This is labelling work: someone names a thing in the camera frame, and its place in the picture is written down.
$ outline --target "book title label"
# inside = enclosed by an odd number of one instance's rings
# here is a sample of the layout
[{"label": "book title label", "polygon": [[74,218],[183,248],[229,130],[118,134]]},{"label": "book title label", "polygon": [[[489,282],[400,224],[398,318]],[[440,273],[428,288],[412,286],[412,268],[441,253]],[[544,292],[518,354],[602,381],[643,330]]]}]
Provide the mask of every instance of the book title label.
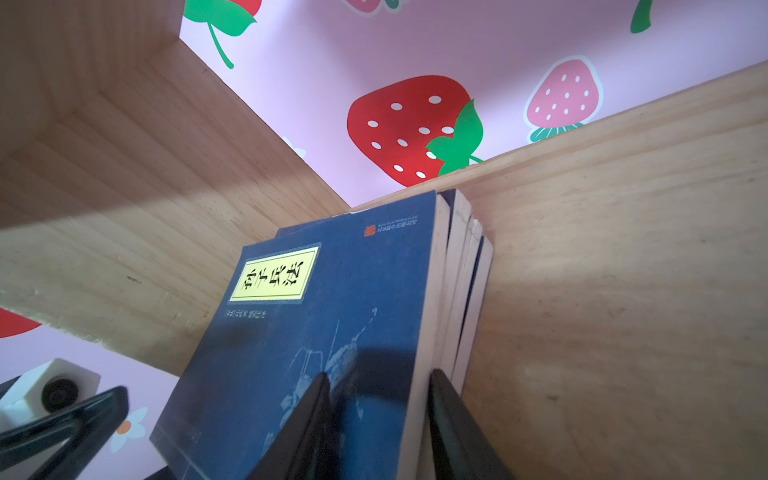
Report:
[{"label": "book title label", "polygon": [[230,302],[301,300],[320,247],[310,247],[245,263]]}]

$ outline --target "pink strawberry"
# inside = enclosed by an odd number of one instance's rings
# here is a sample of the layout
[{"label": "pink strawberry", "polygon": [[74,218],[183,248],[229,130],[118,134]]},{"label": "pink strawberry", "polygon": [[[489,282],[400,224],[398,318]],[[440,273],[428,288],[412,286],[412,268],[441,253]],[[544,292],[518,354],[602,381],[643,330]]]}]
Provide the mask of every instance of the pink strawberry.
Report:
[{"label": "pink strawberry", "polygon": [[591,63],[569,57],[552,65],[525,105],[525,120],[534,130],[531,143],[573,130],[600,110],[603,92]]},{"label": "pink strawberry", "polygon": [[386,8],[390,12],[397,12],[400,7],[402,7],[402,4],[407,1],[408,0],[342,0],[342,2],[346,3],[352,10],[366,17],[374,15],[381,8]]}]

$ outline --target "pink wallpaper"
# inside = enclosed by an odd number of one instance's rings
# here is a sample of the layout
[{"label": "pink wallpaper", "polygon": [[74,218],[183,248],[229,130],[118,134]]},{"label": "pink wallpaper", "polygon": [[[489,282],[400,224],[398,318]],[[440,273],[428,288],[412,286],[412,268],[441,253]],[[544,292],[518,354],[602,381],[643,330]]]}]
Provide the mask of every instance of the pink wallpaper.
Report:
[{"label": "pink wallpaper", "polygon": [[149,434],[178,378],[45,325],[5,328],[12,322],[18,325],[18,318],[0,309],[0,382],[60,358],[100,374],[98,392],[120,385],[128,388],[127,421],[78,480],[144,480],[163,468],[165,461],[149,442]]},{"label": "pink wallpaper", "polygon": [[181,39],[352,206],[768,59],[765,0],[238,2]]}]

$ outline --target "book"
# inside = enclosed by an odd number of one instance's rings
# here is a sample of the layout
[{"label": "book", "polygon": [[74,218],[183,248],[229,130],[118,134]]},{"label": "book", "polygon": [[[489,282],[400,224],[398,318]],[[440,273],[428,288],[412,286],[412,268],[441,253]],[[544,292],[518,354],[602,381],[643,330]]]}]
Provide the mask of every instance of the book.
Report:
[{"label": "book", "polygon": [[462,334],[464,312],[469,295],[469,285],[472,281],[472,271],[475,267],[480,239],[482,238],[482,224],[477,219],[471,219],[467,225],[467,234],[460,256],[459,269],[455,279],[453,294],[447,299],[449,307],[448,321],[445,324],[445,348],[442,350],[441,368],[448,378],[453,373],[456,350],[459,337]]},{"label": "book", "polygon": [[451,321],[452,299],[456,294],[456,287],[462,268],[462,253],[466,248],[470,219],[472,218],[472,204],[464,195],[456,190],[447,190],[440,195],[451,209],[449,222],[448,244],[445,248],[445,275],[443,276],[442,295],[440,297],[440,318],[438,335],[435,339],[434,367],[439,369],[452,368],[456,346],[450,341],[446,342],[446,332]]},{"label": "book", "polygon": [[340,478],[413,478],[448,242],[435,192],[243,248],[151,441],[178,478],[246,478],[319,372]]},{"label": "book", "polygon": [[491,272],[492,260],[493,245],[487,237],[483,237],[480,239],[480,247],[472,272],[469,298],[467,299],[464,323],[456,351],[453,374],[449,377],[453,388],[456,389],[459,395],[462,394],[464,389],[464,380],[469,368],[469,356],[472,353],[472,344],[475,342],[475,334],[477,333],[478,321],[480,320],[480,309],[483,296],[485,295],[485,287],[488,284],[488,275]]}]

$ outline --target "wood grain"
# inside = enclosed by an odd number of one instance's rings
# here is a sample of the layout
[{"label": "wood grain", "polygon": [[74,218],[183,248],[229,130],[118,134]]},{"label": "wood grain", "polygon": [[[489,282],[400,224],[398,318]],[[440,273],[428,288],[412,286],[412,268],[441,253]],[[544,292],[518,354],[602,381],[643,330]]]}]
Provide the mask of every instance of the wood grain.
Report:
[{"label": "wood grain", "polygon": [[0,2],[0,159],[170,45],[183,10],[184,0]]},{"label": "wood grain", "polygon": [[768,63],[457,187],[496,254],[464,400],[519,478],[768,477]]},{"label": "wood grain", "polygon": [[178,375],[244,245],[348,209],[178,41],[0,164],[0,306]]}]

